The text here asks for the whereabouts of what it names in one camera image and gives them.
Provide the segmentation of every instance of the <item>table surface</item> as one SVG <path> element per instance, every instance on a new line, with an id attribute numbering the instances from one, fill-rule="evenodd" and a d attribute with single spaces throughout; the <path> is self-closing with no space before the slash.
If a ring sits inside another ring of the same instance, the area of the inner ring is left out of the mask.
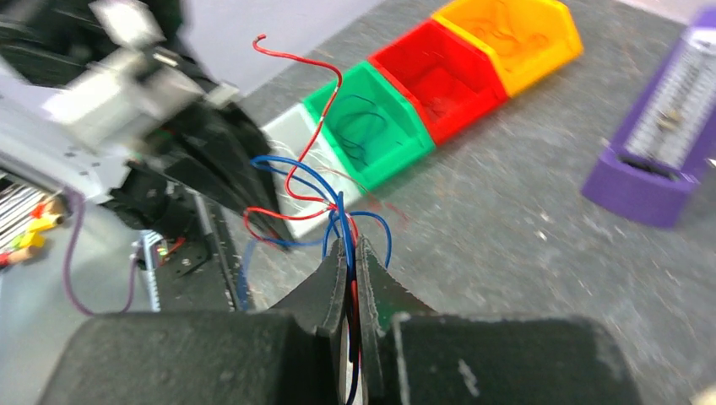
<path id="1" fill-rule="evenodd" d="M 312 57 L 349 68 L 443 3 L 387 0 Z M 627 222 L 579 193 L 681 27 L 608 0 L 564 3 L 585 55 L 377 192 L 409 217 L 382 211 L 393 226 L 389 270 L 438 311 L 592 316 L 618 339 L 645 403 L 688 403 L 716 381 L 716 181 L 674 231 Z M 242 104 L 264 123 L 330 79 L 293 66 Z M 384 251 L 381 230 L 359 226 Z M 248 275 L 258 300 L 273 304 L 319 257 L 259 248 Z"/>

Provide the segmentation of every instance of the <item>bundle of wires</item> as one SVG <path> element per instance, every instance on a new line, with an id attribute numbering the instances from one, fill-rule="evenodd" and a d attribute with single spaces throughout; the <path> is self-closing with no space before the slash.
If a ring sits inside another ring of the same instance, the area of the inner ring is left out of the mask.
<path id="1" fill-rule="evenodd" d="M 246 271 L 248 269 L 248 264 L 250 262 L 250 256 L 253 249 L 256 247 L 256 244 L 258 242 L 264 242 L 269 244 L 274 244 L 278 246 L 314 246 L 314 245 L 323 245 L 323 258 L 327 255 L 328 252 L 328 241 L 330 239 L 331 232 L 333 232 L 336 237 L 338 237 L 340 240 L 343 241 L 344 249 L 345 249 L 345 255 L 346 255 L 346 261 L 347 261 L 347 269 L 348 269 L 348 282 L 350 286 L 350 301 L 349 305 L 347 305 L 346 310 L 346 318 L 348 319 L 349 324 L 349 343 L 350 343 L 350 361 L 353 364 L 353 371 L 352 371 L 352 381 L 350 384 L 350 391 L 348 394 L 348 398 L 346 400 L 347 404 L 352 404 L 355 400 L 355 395 L 358 390 L 358 380 L 359 380 L 359 374 L 360 374 L 360 344 L 359 344 L 359 337 L 357 335 L 358 332 L 358 296 L 357 296 L 357 280 L 355 277 L 355 247 L 358 243 L 358 240 L 360 239 L 360 233 L 358 231 L 358 227 L 355 224 L 354 217 L 371 217 L 378 221 L 378 223 L 385 229 L 386 236 L 388 238 L 388 252 L 386 255 L 385 260 L 385 266 L 388 267 L 390 264 L 390 256 L 393 250 L 393 241 L 392 236 L 390 234 L 390 228 L 388 227 L 388 223 L 383 219 L 381 216 L 367 212 L 367 211 L 354 211 L 351 213 L 346 213 L 345 206 L 344 206 L 344 195 L 343 192 L 338 191 L 336 192 L 329 184 L 328 182 L 321 177 L 314 169 L 311 167 L 305 165 L 302 163 L 302 161 L 306 158 L 308 155 L 309 150 L 311 149 L 311 146 L 316 142 L 318 135 L 321 132 L 321 129 L 323 128 L 323 123 L 325 122 L 326 115 L 328 114 L 328 111 L 331 108 L 331 105 L 336 99 L 336 96 L 340 90 L 341 85 L 343 84 L 343 75 L 340 72 L 340 69 L 337 67 L 326 63 L 326 62 L 320 62 L 315 61 L 312 59 L 307 59 L 305 57 L 298 57 L 296 55 L 291 55 L 288 53 L 283 52 L 276 52 L 276 51 L 270 51 L 266 48 L 261 47 L 258 42 L 265 39 L 266 35 L 260 35 L 256 38 L 253 42 L 253 47 L 255 50 L 265 54 L 269 55 L 271 57 L 281 57 L 285 59 L 290 59 L 293 61 L 306 63 L 313 66 L 318 66 L 321 68 L 326 68 L 331 70 L 333 73 L 335 73 L 336 77 L 338 78 L 336 81 L 336 87 L 331 94 L 331 96 L 328 98 L 328 102 L 326 103 L 325 107 L 323 108 L 323 113 L 321 114 L 321 117 L 318 120 L 316 130 L 312 134 L 311 139 L 308 141 L 306 147 L 303 149 L 301 154 L 299 155 L 298 159 L 287 159 L 282 158 L 279 156 L 258 156 L 252 160 L 252 165 L 260 170 L 268 170 L 272 171 L 274 173 L 281 174 L 285 176 L 285 182 L 284 182 L 284 188 L 286 191 L 286 194 L 294 199 L 306 201 L 306 202 L 316 202 L 316 203 L 324 203 L 326 205 L 326 208 L 317 211 L 316 213 L 304 215 L 300 217 L 291 217 L 287 215 L 283 215 L 281 213 L 276 213 L 273 211 L 269 211 L 264 208 L 260 207 L 249 207 L 244 212 L 244 225 L 246 225 L 247 230 L 249 233 L 253 236 L 254 240 L 252 240 L 248 247 L 247 251 L 244 254 L 243 257 L 243 266 L 242 266 L 242 274 L 239 275 L 237 278 L 237 291 L 246 291 Z M 284 172 L 282 170 L 278 170 L 273 168 L 271 165 L 268 165 L 268 163 L 283 163 L 288 164 L 291 166 L 291 169 L 289 172 Z M 321 187 L 315 186 L 312 182 L 306 181 L 298 176 L 295 175 L 297 170 L 302 170 L 305 173 L 307 173 L 310 177 L 313 178 Z M 300 196 L 296 193 L 294 193 L 290 189 L 290 182 L 291 180 L 296 180 L 300 182 L 301 184 L 310 187 L 315 193 L 316 196 Z M 322 216 L 326 213 L 328 213 L 328 225 L 326 227 L 324 236 L 321 240 L 315 240 L 311 242 L 287 242 L 285 240 L 278 240 L 275 238 L 269 238 L 266 236 L 258 235 L 251 227 L 251 222 L 249 221 L 249 217 L 252 213 L 258 213 L 263 215 L 269 215 L 278 219 L 283 220 L 289 220 L 289 221 L 301 221 L 301 220 L 307 220 L 307 219 L 313 219 L 317 218 L 319 216 Z M 240 293 L 241 294 L 241 301 L 242 304 L 246 304 L 247 302 L 247 294 L 246 293 Z"/>

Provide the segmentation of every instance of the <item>gray floor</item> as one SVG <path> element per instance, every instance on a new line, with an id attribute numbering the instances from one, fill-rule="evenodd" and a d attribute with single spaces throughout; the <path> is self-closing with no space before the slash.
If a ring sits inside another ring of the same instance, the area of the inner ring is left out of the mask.
<path id="1" fill-rule="evenodd" d="M 442 3 L 387 0 L 313 56 L 347 68 Z M 383 211 L 394 227 L 391 271 L 441 311 L 593 316 L 619 339 L 646 403 L 686 403 L 716 381 L 716 249 L 708 233 L 716 222 L 716 179 L 676 232 L 629 224 L 578 194 L 602 143 L 679 29 L 607 0 L 565 3 L 586 55 L 379 192 L 410 217 L 401 226 L 397 214 Z M 326 80 L 318 70 L 293 67 L 244 105 L 265 122 Z M 372 223 L 361 230 L 384 247 Z M 67 233 L 52 236 L 57 245 L 45 261 L 0 278 L 3 405 L 37 398 L 83 320 L 58 281 Z M 106 213 L 90 213 L 75 272 L 78 293 L 98 311 L 122 305 L 132 238 Z M 268 306 L 316 264 L 312 250 L 287 257 L 259 248 L 249 277 Z M 145 296 L 135 308 L 148 308 Z"/>

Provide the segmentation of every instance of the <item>white wall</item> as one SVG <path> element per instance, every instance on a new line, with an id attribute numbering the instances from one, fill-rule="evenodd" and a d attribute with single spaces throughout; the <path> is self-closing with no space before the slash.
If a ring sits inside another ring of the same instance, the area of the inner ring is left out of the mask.
<path id="1" fill-rule="evenodd" d="M 381 1 L 187 0 L 185 37 L 215 78 L 248 94 L 290 64 L 254 51 L 257 35 L 267 35 L 266 47 L 306 54 Z"/>

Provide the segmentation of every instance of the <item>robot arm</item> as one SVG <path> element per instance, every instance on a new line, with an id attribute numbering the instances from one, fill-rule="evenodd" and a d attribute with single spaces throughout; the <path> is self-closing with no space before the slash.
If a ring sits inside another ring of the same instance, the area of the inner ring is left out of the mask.
<path id="1" fill-rule="evenodd" d="M 185 236 L 183 188 L 237 213 L 279 210 L 270 173 L 252 157 L 270 148 L 176 37 L 180 3 L 0 3 L 0 55 L 32 84 L 63 90 L 38 116 L 7 98 L 0 166 L 48 190 L 63 186 L 117 213 L 130 227 Z M 285 223 L 255 218 L 292 240 Z"/>

